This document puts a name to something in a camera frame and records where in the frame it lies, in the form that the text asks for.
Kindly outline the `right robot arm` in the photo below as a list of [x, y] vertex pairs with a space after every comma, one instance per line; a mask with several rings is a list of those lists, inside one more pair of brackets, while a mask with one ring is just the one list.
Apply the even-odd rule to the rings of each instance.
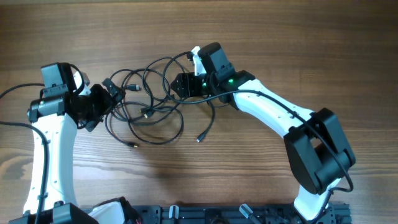
[[252, 223], [350, 223], [349, 207], [330, 202], [356, 162], [336, 115], [327, 108], [302, 108], [276, 95], [253, 74], [237, 71], [217, 42], [194, 47], [187, 58], [194, 70], [179, 73], [169, 86], [177, 101], [193, 105], [219, 99], [257, 118], [283, 139], [300, 185], [290, 205], [269, 205], [256, 217], [244, 204], [240, 213]]

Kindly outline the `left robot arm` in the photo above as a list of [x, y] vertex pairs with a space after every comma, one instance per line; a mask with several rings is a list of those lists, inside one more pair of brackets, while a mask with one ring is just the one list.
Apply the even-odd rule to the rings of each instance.
[[90, 85], [69, 63], [41, 68], [44, 89], [27, 112], [34, 132], [32, 180], [23, 215], [13, 223], [127, 223], [121, 199], [91, 212], [76, 204], [73, 147], [77, 131], [91, 132], [125, 96], [110, 79]]

